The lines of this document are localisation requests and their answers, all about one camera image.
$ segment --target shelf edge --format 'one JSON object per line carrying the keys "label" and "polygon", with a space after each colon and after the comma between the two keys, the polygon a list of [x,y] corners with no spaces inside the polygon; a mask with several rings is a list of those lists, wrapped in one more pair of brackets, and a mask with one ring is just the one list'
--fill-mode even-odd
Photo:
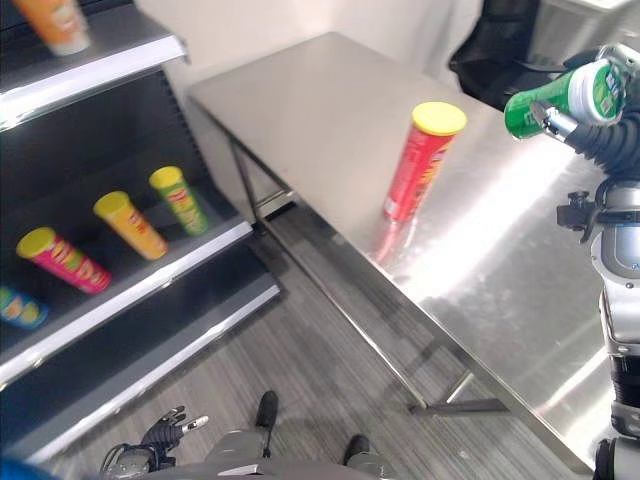
{"label": "shelf edge", "polygon": [[54,105],[185,55],[170,35],[0,93],[0,131],[46,113]]}
{"label": "shelf edge", "polygon": [[144,280],[132,285],[93,310],[81,315],[46,339],[31,345],[18,355],[5,361],[0,365],[0,391],[24,372],[40,366],[47,356],[61,350],[75,338],[96,328],[127,306],[168,285],[176,276],[199,265],[250,232],[251,226],[246,221],[239,223],[169,265],[156,270]]}

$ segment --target gray floor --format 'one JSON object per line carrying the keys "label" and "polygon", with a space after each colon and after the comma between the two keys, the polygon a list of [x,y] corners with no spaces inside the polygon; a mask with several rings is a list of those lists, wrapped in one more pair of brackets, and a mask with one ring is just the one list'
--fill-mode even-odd
{"label": "gray floor", "polygon": [[[427,400],[447,390],[461,365],[431,342],[401,298],[359,274],[348,247],[326,225],[304,208],[275,224],[349,312],[394,352]],[[407,396],[377,357],[273,241],[258,239],[254,248],[281,282],[281,298],[55,458],[54,472],[68,479],[95,472],[112,445],[139,440],[179,404],[212,419],[176,451],[180,463],[197,462],[226,431],[247,425],[262,392],[273,388],[281,398],[274,455],[335,462],[350,436],[364,432],[403,479],[590,478],[570,472],[509,415],[410,415]],[[473,385],[468,395],[487,392]]]}

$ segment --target store shelf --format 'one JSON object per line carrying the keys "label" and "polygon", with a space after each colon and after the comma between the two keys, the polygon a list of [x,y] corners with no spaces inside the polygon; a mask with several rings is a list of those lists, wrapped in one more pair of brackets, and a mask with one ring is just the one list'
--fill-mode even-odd
{"label": "store shelf", "polygon": [[0,131],[185,54],[180,40],[133,5],[88,19],[91,46],[55,57],[38,42],[3,45]]}
{"label": "store shelf", "polygon": [[50,307],[50,314],[34,331],[11,325],[0,330],[2,388],[250,234],[251,226],[212,186],[196,185],[194,192],[210,223],[209,230],[202,235],[186,235],[162,202],[144,211],[169,243],[168,253],[159,260],[144,260],[106,225],[94,242],[79,245],[112,273],[111,285],[98,295],[89,296],[77,291],[29,262],[15,258],[15,262],[21,263],[11,265],[14,272],[21,272],[30,282],[40,281],[45,285],[49,297],[44,300]]}
{"label": "store shelf", "polygon": [[3,391],[3,452],[50,458],[278,292],[245,246],[200,266]]}

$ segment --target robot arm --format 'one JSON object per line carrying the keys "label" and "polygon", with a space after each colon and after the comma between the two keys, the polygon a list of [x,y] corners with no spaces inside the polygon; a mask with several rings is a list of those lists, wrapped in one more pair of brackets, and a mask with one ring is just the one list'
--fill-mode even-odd
{"label": "robot arm", "polygon": [[611,422],[623,436],[603,440],[595,480],[635,479],[640,468],[640,53],[624,45],[605,46],[591,60],[606,58],[623,79],[626,107],[614,125],[587,125],[545,101],[530,109],[543,131],[593,159],[609,177],[597,189],[569,194],[558,207],[558,224],[584,231],[602,226],[591,246],[594,268],[604,281],[600,313],[615,401]]}

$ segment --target can label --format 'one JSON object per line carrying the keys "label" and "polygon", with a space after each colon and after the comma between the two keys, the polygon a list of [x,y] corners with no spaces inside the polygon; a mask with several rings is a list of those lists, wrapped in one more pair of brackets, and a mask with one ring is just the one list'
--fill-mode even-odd
{"label": "can label", "polygon": [[8,287],[0,287],[0,315],[2,320],[22,328],[40,325],[49,309],[28,295]]}
{"label": "can label", "polygon": [[184,182],[163,190],[171,210],[189,235],[199,235],[207,230],[207,219]]}
{"label": "can label", "polygon": [[147,260],[157,260],[169,249],[167,242],[132,205],[123,208],[107,222]]}
{"label": "can label", "polygon": [[111,281],[106,270],[58,235],[32,261],[86,293],[101,292]]}
{"label": "can label", "polygon": [[384,212],[389,218],[404,221],[413,215],[438,173],[452,138],[451,135],[429,135],[411,126],[384,204]]}

